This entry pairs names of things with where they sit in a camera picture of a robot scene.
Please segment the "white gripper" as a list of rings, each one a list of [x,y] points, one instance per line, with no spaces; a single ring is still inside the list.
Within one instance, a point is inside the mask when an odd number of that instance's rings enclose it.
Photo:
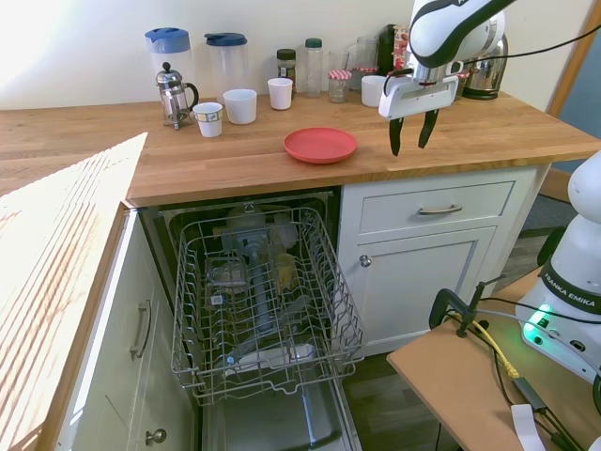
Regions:
[[[380,97],[378,113],[390,120],[389,140],[393,156],[401,148],[403,117],[424,114],[424,124],[418,147],[425,148],[436,122],[440,108],[450,106],[455,100],[458,77],[449,76],[431,86],[421,86],[410,77],[393,77],[386,83]]]

